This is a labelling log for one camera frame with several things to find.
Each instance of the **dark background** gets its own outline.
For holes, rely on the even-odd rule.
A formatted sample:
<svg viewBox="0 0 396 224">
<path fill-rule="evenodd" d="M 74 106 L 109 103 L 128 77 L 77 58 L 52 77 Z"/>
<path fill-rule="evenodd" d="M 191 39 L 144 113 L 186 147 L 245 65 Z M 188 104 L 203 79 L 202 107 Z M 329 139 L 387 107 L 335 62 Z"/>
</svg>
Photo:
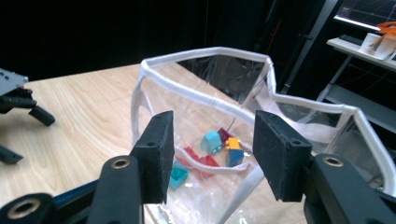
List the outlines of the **dark background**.
<svg viewBox="0 0 396 224">
<path fill-rule="evenodd" d="M 185 49 L 232 47 L 268 54 L 278 90 L 324 0 L 2 0 L 0 67 L 31 81 L 140 63 Z M 367 31 L 329 18 L 288 94 L 315 100 L 346 55 L 326 41 Z M 338 84 L 396 109 L 394 73 L 355 60 Z M 391 133 L 375 130 L 388 147 Z"/>
</svg>

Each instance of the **transparent plastic bag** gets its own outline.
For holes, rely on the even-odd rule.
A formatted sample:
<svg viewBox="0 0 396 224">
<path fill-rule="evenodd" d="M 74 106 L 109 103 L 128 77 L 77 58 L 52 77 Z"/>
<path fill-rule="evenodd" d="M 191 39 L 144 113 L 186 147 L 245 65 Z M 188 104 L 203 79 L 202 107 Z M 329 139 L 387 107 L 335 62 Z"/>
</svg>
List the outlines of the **transparent plastic bag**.
<svg viewBox="0 0 396 224">
<path fill-rule="evenodd" d="M 395 195 L 392 160 L 362 112 L 277 94 L 266 55 L 212 48 L 146 59 L 131 107 L 133 143 L 153 115 L 174 111 L 175 161 L 189 172 L 168 190 L 167 205 L 148 206 L 159 223 L 304 222 L 300 203 L 276 202 L 262 181 L 251 148 L 256 110 L 279 115 L 312 143 L 314 154 L 344 157 L 372 188 Z M 212 155 L 202 148 L 205 135 L 220 129 L 244 150 L 239 165 L 227 166 L 225 149 Z M 205 163 L 208 156 L 216 166 Z"/>
</svg>

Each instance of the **collapsible storage bin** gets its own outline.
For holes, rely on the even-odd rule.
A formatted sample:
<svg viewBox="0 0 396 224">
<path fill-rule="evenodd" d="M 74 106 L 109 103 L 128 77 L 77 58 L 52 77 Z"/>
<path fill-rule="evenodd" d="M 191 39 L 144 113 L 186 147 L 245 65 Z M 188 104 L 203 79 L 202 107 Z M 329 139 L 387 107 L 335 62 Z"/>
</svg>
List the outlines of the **collapsible storage bin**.
<svg viewBox="0 0 396 224">
<path fill-rule="evenodd" d="M 148 206 L 159 223 L 304 223 L 302 204 L 276 202 L 252 156 L 258 109 L 279 115 L 312 143 L 314 154 L 339 155 L 372 188 L 396 195 L 393 161 L 361 110 L 277 94 L 266 55 L 211 48 L 146 59 L 131 107 L 133 143 L 153 115 L 174 111 L 175 160 L 189 172 L 168 190 L 167 205 Z M 239 140 L 239 165 L 227 166 L 225 149 L 201 148 L 204 136 L 219 130 Z"/>
</svg>

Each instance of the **wooden table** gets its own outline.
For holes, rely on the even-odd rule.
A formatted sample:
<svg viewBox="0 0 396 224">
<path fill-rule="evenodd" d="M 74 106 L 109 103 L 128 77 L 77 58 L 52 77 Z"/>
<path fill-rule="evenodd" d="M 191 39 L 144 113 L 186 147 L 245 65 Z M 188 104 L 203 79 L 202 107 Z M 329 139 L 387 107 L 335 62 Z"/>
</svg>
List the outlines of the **wooden table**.
<svg viewBox="0 0 396 224">
<path fill-rule="evenodd" d="M 105 161 L 129 154 L 138 70 L 139 65 L 130 65 L 28 82 L 25 88 L 56 121 L 46 127 L 24 109 L 1 115 L 0 144 L 24 159 L 15 165 L 0 162 L 0 207 L 25 194 L 56 196 L 87 184 L 99 177 Z M 264 211 L 268 222 L 305 223 L 301 203 L 277 203 L 264 188 L 269 199 L 262 200 L 271 201 Z M 261 211 L 263 205 L 257 206 Z M 146 215 L 146 222 L 154 221 Z"/>
</svg>

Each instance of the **blue toy block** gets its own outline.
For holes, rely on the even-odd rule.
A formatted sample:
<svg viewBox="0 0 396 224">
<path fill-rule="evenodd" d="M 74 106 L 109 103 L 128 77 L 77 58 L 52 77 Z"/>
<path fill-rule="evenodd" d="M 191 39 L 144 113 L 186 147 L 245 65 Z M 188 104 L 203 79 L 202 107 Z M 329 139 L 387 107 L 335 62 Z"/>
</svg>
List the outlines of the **blue toy block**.
<svg viewBox="0 0 396 224">
<path fill-rule="evenodd" d="M 189 171 L 184 169 L 182 164 L 175 161 L 169 178 L 169 187 L 177 189 L 187 179 L 188 175 Z"/>
<path fill-rule="evenodd" d="M 228 167 L 234 167 L 242 163 L 244 150 L 230 148 L 227 153 L 226 163 Z"/>
<path fill-rule="evenodd" d="M 201 149 L 212 155 L 218 152 L 221 149 L 219 133 L 213 131 L 205 134 L 204 139 L 201 142 Z"/>
</svg>

